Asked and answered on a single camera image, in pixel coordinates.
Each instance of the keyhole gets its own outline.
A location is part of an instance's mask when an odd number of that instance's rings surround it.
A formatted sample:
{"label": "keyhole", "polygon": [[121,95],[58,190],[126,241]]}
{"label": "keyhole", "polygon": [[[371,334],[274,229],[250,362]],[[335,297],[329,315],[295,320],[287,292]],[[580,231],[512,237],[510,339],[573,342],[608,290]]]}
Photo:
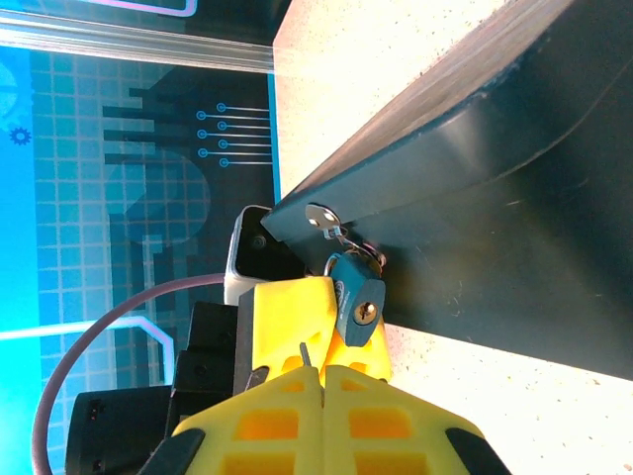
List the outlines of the keyhole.
{"label": "keyhole", "polygon": [[354,321],[358,325],[369,325],[378,317],[378,307],[371,302],[364,302],[356,307]]}

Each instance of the screw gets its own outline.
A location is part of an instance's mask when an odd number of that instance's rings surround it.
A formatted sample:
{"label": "screw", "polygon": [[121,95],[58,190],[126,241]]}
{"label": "screw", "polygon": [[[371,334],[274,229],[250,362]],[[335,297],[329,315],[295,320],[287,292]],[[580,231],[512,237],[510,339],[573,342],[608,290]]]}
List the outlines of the screw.
{"label": "screw", "polygon": [[360,304],[354,310],[354,321],[358,325],[369,325],[378,317],[378,307],[371,302]]}
{"label": "screw", "polygon": [[253,241],[251,242],[250,246],[255,250],[263,249],[264,247],[266,247],[266,237],[262,235],[257,235],[256,237],[253,238]]}

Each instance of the gear icon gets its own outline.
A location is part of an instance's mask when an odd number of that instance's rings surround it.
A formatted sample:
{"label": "gear icon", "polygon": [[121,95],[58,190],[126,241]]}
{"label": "gear icon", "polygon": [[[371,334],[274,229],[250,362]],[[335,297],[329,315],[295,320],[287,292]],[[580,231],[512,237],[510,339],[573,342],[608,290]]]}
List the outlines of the gear icon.
{"label": "gear icon", "polygon": [[31,141],[31,133],[27,131],[24,127],[18,127],[17,129],[14,129],[13,131],[11,131],[11,134],[9,134],[9,137],[11,137],[11,141],[15,145],[26,145]]}
{"label": "gear icon", "polygon": [[29,70],[28,51],[0,47],[0,131],[19,127],[31,115]]}

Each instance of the black plastic part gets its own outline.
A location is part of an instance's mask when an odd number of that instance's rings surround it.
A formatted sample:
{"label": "black plastic part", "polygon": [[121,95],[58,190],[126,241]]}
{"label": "black plastic part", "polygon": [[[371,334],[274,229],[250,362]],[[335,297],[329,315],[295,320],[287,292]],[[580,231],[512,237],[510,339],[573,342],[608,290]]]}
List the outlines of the black plastic part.
{"label": "black plastic part", "polygon": [[511,475],[484,438],[456,427],[448,429],[446,436],[471,475]]}
{"label": "black plastic part", "polygon": [[246,390],[252,389],[255,386],[259,386],[266,382],[266,378],[268,377],[268,373],[270,372],[270,368],[263,366],[261,368],[257,368],[254,371],[250,372],[250,376],[248,376],[248,382],[246,383]]}
{"label": "black plastic part", "polygon": [[199,428],[165,438],[138,475],[185,475],[204,438],[205,432]]}
{"label": "black plastic part", "polygon": [[255,289],[251,289],[239,297],[239,305],[237,307],[237,339],[235,341],[235,373],[233,377],[234,394],[243,393],[250,387],[250,372],[253,362],[254,301]]}
{"label": "black plastic part", "polygon": [[232,396],[237,308],[197,302],[189,345],[180,351],[165,436],[180,421]]}
{"label": "black plastic part", "polygon": [[67,475],[134,475],[160,443],[169,386],[77,396],[66,449]]}
{"label": "black plastic part", "polygon": [[632,58],[630,1],[577,0],[496,80],[263,224],[315,272],[337,243],[309,203],[377,244],[388,323],[633,379]]}
{"label": "black plastic part", "polygon": [[244,277],[261,280],[300,279],[306,266],[283,242],[278,242],[261,225],[268,210],[251,206],[244,210],[237,243],[235,270]]}

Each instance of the blue grid backdrop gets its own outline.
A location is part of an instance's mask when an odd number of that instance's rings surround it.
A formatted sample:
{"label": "blue grid backdrop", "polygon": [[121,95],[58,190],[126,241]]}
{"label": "blue grid backdrop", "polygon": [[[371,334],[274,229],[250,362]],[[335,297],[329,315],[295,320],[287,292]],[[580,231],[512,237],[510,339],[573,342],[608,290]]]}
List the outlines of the blue grid backdrop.
{"label": "blue grid backdrop", "polygon": [[[151,87],[171,66],[44,52],[32,52],[31,61],[41,325],[95,320],[140,290],[139,279],[142,287],[161,279],[155,256],[166,246],[185,244],[172,247],[181,255],[165,264],[176,277],[187,275],[186,256],[197,250],[189,237],[209,212],[208,185],[195,166],[152,143],[103,140],[104,130],[153,132],[152,121],[103,118],[102,108],[139,107],[141,99],[128,97],[129,89]],[[155,166],[107,164],[106,153],[141,154]],[[148,210],[154,221],[146,218]],[[135,258],[139,265],[131,266]],[[140,277],[133,275],[138,269]],[[175,312],[156,306],[139,312],[177,329],[182,344],[188,296],[176,296]],[[42,338],[43,384],[76,338]],[[53,411],[55,473],[62,471],[76,395],[159,383],[159,349],[140,330],[117,331],[116,338],[107,332],[89,348]],[[148,368],[148,380],[138,380],[139,366]]]}

